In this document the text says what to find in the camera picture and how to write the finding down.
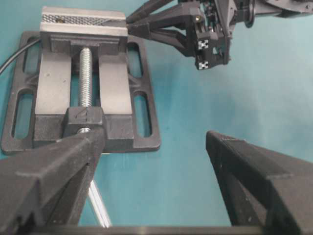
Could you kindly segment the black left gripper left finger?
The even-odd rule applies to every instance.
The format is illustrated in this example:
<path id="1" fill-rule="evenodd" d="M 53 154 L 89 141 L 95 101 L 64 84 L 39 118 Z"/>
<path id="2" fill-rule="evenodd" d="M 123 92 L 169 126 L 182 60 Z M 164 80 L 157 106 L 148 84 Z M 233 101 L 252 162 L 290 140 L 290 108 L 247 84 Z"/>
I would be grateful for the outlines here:
<path id="1" fill-rule="evenodd" d="M 96 128 L 2 159 L 1 232 L 77 225 L 104 146 L 104 130 Z"/>

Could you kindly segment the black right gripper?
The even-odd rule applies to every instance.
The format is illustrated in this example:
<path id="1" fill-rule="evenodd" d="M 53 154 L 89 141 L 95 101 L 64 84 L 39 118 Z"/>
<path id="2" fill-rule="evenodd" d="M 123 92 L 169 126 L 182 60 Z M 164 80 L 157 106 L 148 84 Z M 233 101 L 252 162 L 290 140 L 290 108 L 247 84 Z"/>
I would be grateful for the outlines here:
<path id="1" fill-rule="evenodd" d="M 156 10 L 171 0 L 149 0 L 126 18 L 128 33 L 142 39 L 170 45 L 185 57 L 194 57 L 192 44 L 187 36 L 171 29 L 150 30 L 148 23 L 165 20 L 164 27 L 182 27 L 184 16 L 179 15 L 187 7 L 198 6 L 200 14 L 195 17 L 195 65 L 199 70 L 226 65 L 230 61 L 230 46 L 237 23 L 251 28 L 257 17 L 275 16 L 296 18 L 312 15 L 311 0 L 179 0 L 178 4 L 160 12 Z"/>

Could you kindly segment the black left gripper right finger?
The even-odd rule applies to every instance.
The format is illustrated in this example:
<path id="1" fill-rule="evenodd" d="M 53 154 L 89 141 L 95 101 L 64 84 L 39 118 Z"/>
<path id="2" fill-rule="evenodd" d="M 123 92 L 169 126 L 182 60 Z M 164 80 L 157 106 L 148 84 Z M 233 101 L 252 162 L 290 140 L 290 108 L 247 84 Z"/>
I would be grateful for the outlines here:
<path id="1" fill-rule="evenodd" d="M 313 232 L 313 164 L 245 140 L 206 133 L 206 151 L 233 226 Z"/>

